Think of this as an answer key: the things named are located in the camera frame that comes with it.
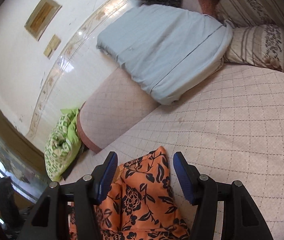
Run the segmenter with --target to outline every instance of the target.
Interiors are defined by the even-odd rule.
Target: striped cushion
[[[220,0],[219,20],[230,20],[235,27],[276,24],[284,28],[284,0]]]
[[[226,62],[245,63],[284,72],[284,29],[277,25],[235,28]]]

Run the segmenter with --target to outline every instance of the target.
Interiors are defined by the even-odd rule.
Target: orange cloth
[[[173,200],[165,149],[120,165],[118,180],[95,206],[103,240],[187,240],[189,229]]]

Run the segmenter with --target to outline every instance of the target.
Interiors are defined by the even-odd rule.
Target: framed picture
[[[53,0],[41,0],[24,27],[38,41],[60,8]]]

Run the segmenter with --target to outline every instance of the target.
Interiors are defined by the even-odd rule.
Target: blue gripper pad
[[[103,166],[104,165],[106,165],[105,171],[98,186],[97,201],[99,203],[106,199],[106,196],[110,190],[110,185],[118,166],[118,155],[115,152],[110,152]]]
[[[176,152],[173,156],[173,167],[178,176],[178,180],[183,191],[184,198],[193,205],[195,197],[193,194],[194,185],[192,184],[189,169],[189,164],[187,164],[185,158],[181,152]]]

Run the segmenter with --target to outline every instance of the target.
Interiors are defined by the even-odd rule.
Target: white wall
[[[42,85],[57,57],[83,22],[107,0],[55,0],[62,8],[36,41],[24,25],[39,1],[5,0],[0,6],[0,109],[23,135],[29,130]],[[49,60],[43,52],[54,34],[62,42]]]

